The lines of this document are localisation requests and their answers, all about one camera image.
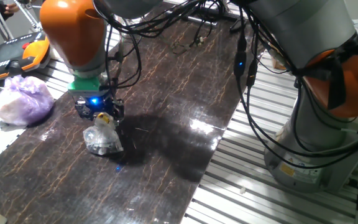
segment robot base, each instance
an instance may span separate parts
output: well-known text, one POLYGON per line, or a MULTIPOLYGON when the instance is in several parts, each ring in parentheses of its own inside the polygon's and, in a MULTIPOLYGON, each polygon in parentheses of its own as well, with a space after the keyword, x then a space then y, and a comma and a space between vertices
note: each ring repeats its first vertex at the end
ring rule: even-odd
MULTIPOLYGON (((316 112, 326 123, 339 128, 346 128, 347 123, 339 122, 328 111, 318 108, 316 101, 310 102, 302 89, 300 109, 296 122, 296 131, 301 142, 311 151, 319 152, 346 146, 358 140, 358 134, 345 133, 327 127, 321 123, 312 110, 313 103, 316 112)), ((276 134, 276 141, 297 152, 306 153, 295 141, 293 134, 294 112, 286 125, 276 134)), ((287 161, 300 166, 319 166, 327 164, 342 156, 328 158, 310 158, 291 154, 281 147, 269 142, 268 145, 287 161)), ((298 192, 312 193, 323 190, 338 191, 349 180, 350 175, 358 166, 358 151, 341 162, 321 169, 301 169, 286 164, 281 159, 265 149, 265 164, 277 182, 298 192)))

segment label sticker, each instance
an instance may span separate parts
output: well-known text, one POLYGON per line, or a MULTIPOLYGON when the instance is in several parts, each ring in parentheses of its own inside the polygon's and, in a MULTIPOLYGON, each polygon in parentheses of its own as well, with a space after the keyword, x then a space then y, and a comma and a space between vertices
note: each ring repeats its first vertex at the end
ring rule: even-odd
MULTIPOLYGON (((313 164, 307 164, 289 154, 286 154, 284 156, 284 159, 299 166, 313 166, 313 164)), ((280 170, 286 175, 289 175, 290 177, 293 177, 296 180, 315 184, 318 180, 318 177, 320 176, 322 169, 302 169, 282 162, 280 166, 280 170)))

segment black cable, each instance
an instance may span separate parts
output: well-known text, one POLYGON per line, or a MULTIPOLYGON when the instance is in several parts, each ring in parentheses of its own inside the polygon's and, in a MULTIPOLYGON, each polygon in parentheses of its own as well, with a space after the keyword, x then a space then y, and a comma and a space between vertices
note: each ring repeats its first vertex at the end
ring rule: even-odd
POLYGON ((142 59, 140 57, 140 51, 139 51, 139 46, 137 45, 137 42, 136 42, 136 38, 133 34, 130 34, 131 38, 132 38, 132 43, 134 44, 134 48, 135 48, 135 52, 136 52, 136 57, 137 57, 137 71, 135 72, 135 74, 133 74, 131 77, 127 78, 126 80, 124 80, 123 82, 119 83, 117 88, 118 89, 121 89, 121 88, 127 88, 127 87, 131 87, 131 86, 134 86, 140 79, 140 76, 142 75, 142 59), (121 86, 122 84, 125 84, 126 82, 128 82, 129 80, 133 79, 136 75, 138 74, 137 76, 137 79, 135 80, 134 83, 132 84, 129 84, 129 85, 124 85, 124 86, 121 86))
POLYGON ((109 37, 107 39, 106 58, 105 58, 104 62, 105 62, 105 66, 106 66, 106 74, 107 74, 107 79, 108 79, 108 83, 109 83, 109 91, 110 91, 110 93, 113 93, 113 89, 111 86, 111 79, 110 79, 110 71, 109 71, 109 60, 108 60, 111 34, 112 34, 112 28, 110 28, 109 37))
POLYGON ((302 168, 302 169, 320 169, 320 168, 324 168, 324 167, 328 167, 328 166, 331 166, 335 163, 338 163, 346 158, 348 158, 349 156, 353 155, 354 153, 356 153, 358 151, 358 149, 354 149, 352 151, 350 151, 349 153, 347 153, 345 156, 343 157, 340 157, 339 159, 336 159, 334 161, 331 161, 327 164, 323 164, 323 165, 318 165, 318 166, 300 166, 298 164, 294 164, 290 161, 287 161, 286 159, 284 159, 282 156, 280 156, 279 154, 277 154, 273 149, 271 149, 266 143, 265 141, 259 136, 258 132, 255 130, 254 128, 254 125, 253 125, 253 120, 250 116, 250 113, 249 113, 249 96, 250 96, 250 88, 248 88, 247 90, 247 104, 245 103, 245 100, 244 100, 244 97, 242 95, 242 90, 241 90, 241 81, 239 78, 236 79, 237 81, 237 89, 239 91, 239 94, 240 94, 240 99, 241 99, 241 103, 247 113, 247 116, 248 116, 248 120, 249 120, 249 124, 250 124, 250 127, 252 129, 252 131, 255 133, 256 137, 259 139, 259 141, 266 147, 266 149, 268 149, 272 154, 274 154, 275 156, 277 156, 281 161, 285 162, 286 164, 288 165, 291 165, 293 167, 297 167, 297 168, 302 168))

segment metal slotted table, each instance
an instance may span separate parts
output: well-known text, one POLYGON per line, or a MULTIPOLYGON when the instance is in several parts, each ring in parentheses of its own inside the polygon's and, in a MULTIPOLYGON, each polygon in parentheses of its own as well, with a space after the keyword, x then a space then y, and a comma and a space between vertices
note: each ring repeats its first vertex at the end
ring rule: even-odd
MULTIPOLYGON (((261 62, 273 69, 267 52, 261 62)), ((287 73, 276 75, 259 64, 250 112, 271 137, 292 113, 294 81, 287 73)), ((357 195, 358 189, 350 186, 335 194, 301 194, 281 186, 267 170, 264 147, 239 103, 182 224, 358 224, 357 195)))

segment robotic arm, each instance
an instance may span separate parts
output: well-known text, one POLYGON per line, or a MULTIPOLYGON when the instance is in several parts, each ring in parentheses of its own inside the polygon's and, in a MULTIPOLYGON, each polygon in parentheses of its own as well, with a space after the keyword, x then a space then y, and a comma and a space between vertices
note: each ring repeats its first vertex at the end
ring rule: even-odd
MULTIPOLYGON (((133 19, 143 16, 160 2, 162 0, 44 2, 40 11, 42 27, 50 43, 76 77, 68 90, 76 100, 76 109, 81 117, 92 119, 95 112, 107 112, 119 121, 124 116, 123 102, 115 99, 115 90, 104 88, 111 85, 111 80, 105 76, 106 23, 98 12, 102 11, 102 16, 115 14, 133 19)), ((190 1, 194 6, 200 2, 190 1)), ((358 116, 358 30, 352 23, 344 1, 231 2, 245 10, 252 20, 254 31, 260 30, 263 35, 259 39, 270 54, 281 61, 300 83, 304 83, 305 88, 299 87, 299 93, 311 94, 317 102, 297 103, 291 119, 277 134, 281 146, 271 150, 265 145, 269 149, 265 153, 266 166, 279 182, 295 190, 315 192, 340 189, 358 165, 358 142, 352 143, 358 137, 342 131, 347 129, 344 125, 346 118, 358 116), (321 117, 318 119, 310 112, 317 105, 322 107, 325 115, 321 117, 328 126, 320 125, 321 117), (296 133, 297 126, 303 130, 299 134, 296 133), (303 172, 302 168, 299 170, 300 165, 289 162, 291 160, 309 164, 304 168, 307 172, 303 172), (309 172, 311 167, 319 168, 309 172), (300 175, 314 175, 305 181, 296 178, 297 172, 300 175)), ((245 63, 241 63, 242 60, 236 59, 238 65, 235 64, 235 74, 236 68, 244 73, 242 66, 245 63)), ((256 69, 250 71, 249 77, 255 75, 256 69)), ((250 114, 248 117, 252 127, 254 121, 250 114)))

